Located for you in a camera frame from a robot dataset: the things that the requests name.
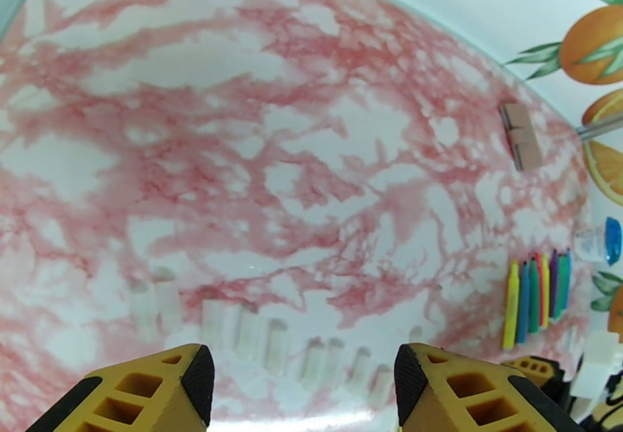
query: plastic bottle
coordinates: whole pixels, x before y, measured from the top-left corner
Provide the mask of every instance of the plastic bottle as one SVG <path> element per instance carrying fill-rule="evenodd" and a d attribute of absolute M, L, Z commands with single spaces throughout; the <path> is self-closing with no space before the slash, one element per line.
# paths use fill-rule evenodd
<path fill-rule="evenodd" d="M 583 261 L 612 266 L 621 257 L 621 224 L 608 217 L 604 225 L 578 231 L 573 247 L 575 256 Z"/>

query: pink marble surface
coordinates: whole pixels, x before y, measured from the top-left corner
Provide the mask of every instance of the pink marble surface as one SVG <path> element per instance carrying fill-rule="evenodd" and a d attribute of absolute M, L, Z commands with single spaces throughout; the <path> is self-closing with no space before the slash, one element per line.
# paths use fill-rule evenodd
<path fill-rule="evenodd" d="M 28 0 L 0 47 L 0 100 L 2 430 L 87 371 L 199 341 L 204 298 L 292 334 L 281 379 L 214 349 L 214 430 L 389 430 L 391 397 L 370 411 L 298 386 L 307 342 L 391 364 L 416 327 L 500 360 L 509 259 L 566 248 L 589 216 L 573 130 L 383 0 Z M 506 100 L 532 112 L 547 164 L 531 174 L 513 167 Z M 145 344 L 127 281 L 162 268 L 185 326 Z M 589 274 L 577 264 L 569 313 L 511 356 L 573 369 Z"/>

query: orange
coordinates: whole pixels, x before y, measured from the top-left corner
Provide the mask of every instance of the orange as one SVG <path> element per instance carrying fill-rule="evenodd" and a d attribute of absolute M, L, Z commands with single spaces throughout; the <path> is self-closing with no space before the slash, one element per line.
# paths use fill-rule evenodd
<path fill-rule="evenodd" d="M 558 59 L 569 77 L 582 82 L 603 85 L 623 80 L 623 68 L 602 76 L 614 61 L 611 55 L 598 61 L 579 62 L 592 52 L 623 36 L 623 5 L 598 8 L 580 18 L 562 40 Z"/>
<path fill-rule="evenodd" d="M 623 89 L 604 95 L 591 105 L 583 115 L 582 123 L 588 125 L 619 111 L 623 111 Z M 610 146 L 591 141 L 584 145 L 584 156 L 597 187 L 610 200 L 623 205 L 623 153 Z"/>
<path fill-rule="evenodd" d="M 619 342 L 623 343 L 623 289 L 619 287 L 612 299 L 608 315 L 608 331 L 618 333 Z"/>

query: yellow crayon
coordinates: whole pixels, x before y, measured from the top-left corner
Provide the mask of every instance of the yellow crayon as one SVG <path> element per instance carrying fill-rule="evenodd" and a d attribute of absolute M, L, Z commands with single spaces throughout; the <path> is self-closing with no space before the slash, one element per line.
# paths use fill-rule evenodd
<path fill-rule="evenodd" d="M 519 311 L 519 264 L 513 261 L 509 276 L 509 290 L 506 297 L 506 320 L 504 322 L 503 349 L 512 349 L 515 346 L 517 332 L 517 314 Z"/>
<path fill-rule="evenodd" d="M 543 328 L 547 328 L 550 321 L 550 262 L 546 254 L 541 257 L 541 262 L 543 263 L 543 309 L 545 313 Z"/>

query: white translucent block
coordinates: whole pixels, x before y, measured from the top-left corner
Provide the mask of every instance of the white translucent block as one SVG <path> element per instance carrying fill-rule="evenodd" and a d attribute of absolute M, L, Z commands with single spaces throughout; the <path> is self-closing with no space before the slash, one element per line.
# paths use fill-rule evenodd
<path fill-rule="evenodd" d="M 353 369 L 346 383 L 346 388 L 356 395 L 368 395 L 371 379 L 372 355 L 367 348 L 360 348 L 355 355 Z"/>
<path fill-rule="evenodd" d="M 290 355 L 290 338 L 284 321 L 273 319 L 269 325 L 264 367 L 271 374 L 284 376 Z"/>
<path fill-rule="evenodd" d="M 234 349 L 241 359 L 253 361 L 257 357 L 259 326 L 259 315 L 254 307 L 241 305 L 234 344 Z"/>
<path fill-rule="evenodd" d="M 129 293 L 130 315 L 139 338 L 146 343 L 158 339 L 158 309 L 156 293 L 152 285 L 144 281 L 134 281 Z"/>
<path fill-rule="evenodd" d="M 178 285 L 174 280 L 157 281 L 156 297 L 160 310 L 160 322 L 165 332 L 179 332 L 184 324 Z"/>
<path fill-rule="evenodd" d="M 201 333 L 203 342 L 213 348 L 223 348 L 223 323 L 225 303 L 217 299 L 205 299 L 201 303 Z"/>
<path fill-rule="evenodd" d="M 593 332 L 586 339 L 582 366 L 571 382 L 571 395 L 576 398 L 599 398 L 617 358 L 619 340 L 613 332 Z"/>
<path fill-rule="evenodd" d="M 301 385 L 308 391 L 314 391 L 319 386 L 325 355 L 325 346 L 321 342 L 310 342 L 301 372 Z"/>
<path fill-rule="evenodd" d="M 422 327 L 416 325 L 411 329 L 409 333 L 409 341 L 411 343 L 418 343 L 422 341 Z"/>
<path fill-rule="evenodd" d="M 389 393 L 394 387 L 394 373 L 392 368 L 382 364 L 378 367 L 375 376 L 368 404 L 373 409 L 383 409 L 389 400 Z"/>
<path fill-rule="evenodd" d="M 325 370 L 322 384 L 328 389 L 337 389 L 344 373 L 344 343 L 340 339 L 330 339 L 327 346 Z"/>
<path fill-rule="evenodd" d="M 394 421 L 392 422 L 392 426 L 389 428 L 389 432 L 400 432 L 400 430 L 401 429 L 400 429 L 398 417 L 396 417 Z"/>
<path fill-rule="evenodd" d="M 568 331 L 567 337 L 567 349 L 569 351 L 574 351 L 577 345 L 577 336 L 578 336 L 578 328 L 572 326 Z"/>

